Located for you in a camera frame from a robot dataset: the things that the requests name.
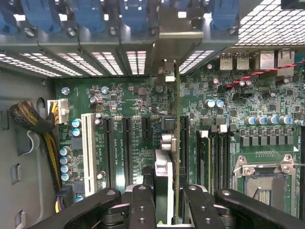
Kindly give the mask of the RAM stick with white label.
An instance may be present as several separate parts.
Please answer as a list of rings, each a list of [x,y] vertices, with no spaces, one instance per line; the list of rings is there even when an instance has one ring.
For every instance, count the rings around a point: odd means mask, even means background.
[[[197,178],[198,184],[204,186],[209,193],[212,191],[211,182],[211,140],[208,130],[197,131]]]

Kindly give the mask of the long black expansion slot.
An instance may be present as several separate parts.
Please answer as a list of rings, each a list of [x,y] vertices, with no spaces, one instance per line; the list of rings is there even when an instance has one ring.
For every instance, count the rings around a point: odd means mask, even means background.
[[[124,176],[125,185],[133,184],[133,168],[132,168],[132,118],[122,118],[123,133],[123,159],[124,159]]]
[[[189,181],[189,116],[180,116],[180,167]]]
[[[116,186],[115,173],[115,153],[114,153],[114,136],[113,136],[113,119],[106,117],[103,119],[104,128],[104,144],[106,153],[106,170],[107,170],[107,184],[111,188]]]

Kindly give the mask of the CPU socket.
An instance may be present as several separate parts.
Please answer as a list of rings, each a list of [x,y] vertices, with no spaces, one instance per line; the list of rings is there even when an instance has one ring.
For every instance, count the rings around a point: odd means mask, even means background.
[[[246,156],[238,156],[231,188],[298,217],[296,167],[291,154],[278,162],[248,162]]]

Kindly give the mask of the white expansion slot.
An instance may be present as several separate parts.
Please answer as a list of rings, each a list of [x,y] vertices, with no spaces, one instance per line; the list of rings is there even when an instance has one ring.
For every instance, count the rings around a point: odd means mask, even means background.
[[[93,195],[98,190],[94,114],[81,114],[81,122],[84,188],[85,196],[88,197]]]

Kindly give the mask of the short black expansion slot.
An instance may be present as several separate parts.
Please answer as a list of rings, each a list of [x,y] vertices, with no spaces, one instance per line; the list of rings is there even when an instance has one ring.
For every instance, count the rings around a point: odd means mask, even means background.
[[[151,121],[149,117],[142,117],[142,139],[151,139]]]

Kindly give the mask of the green motherboard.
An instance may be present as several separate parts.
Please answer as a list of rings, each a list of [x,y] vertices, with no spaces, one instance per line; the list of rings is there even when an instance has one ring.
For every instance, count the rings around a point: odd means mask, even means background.
[[[198,184],[197,131],[211,140],[212,191],[231,188],[238,156],[248,162],[278,162],[291,154],[305,164],[305,53],[282,50],[278,68],[250,75],[221,71],[218,59],[180,76],[180,116],[189,116],[189,181],[180,167],[182,184]],[[154,77],[59,80],[56,96],[66,102],[69,120],[59,125],[60,172],[74,200],[85,198],[81,114],[94,114],[98,190],[107,184],[103,119],[113,119],[115,189],[124,191],[122,118],[132,118],[133,184],[155,187],[161,118],[168,114],[170,89]],[[151,139],[142,139],[142,117],[151,121]],[[298,218],[305,219],[305,167],[296,167]]]

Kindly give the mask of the blue slot retention clip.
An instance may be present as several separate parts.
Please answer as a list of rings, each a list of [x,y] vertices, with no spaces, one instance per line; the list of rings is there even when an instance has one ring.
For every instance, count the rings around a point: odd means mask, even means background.
[[[0,0],[0,34],[14,35],[18,33],[16,18],[9,0]]]
[[[61,20],[55,0],[20,0],[23,12],[35,27],[46,34],[58,33],[62,30]]]
[[[211,0],[212,29],[225,31],[233,27],[239,11],[239,0]]]
[[[148,0],[119,0],[120,17],[129,34],[143,33],[148,29]]]
[[[90,33],[104,31],[104,13],[100,0],[72,0],[72,4],[79,25],[88,29]]]

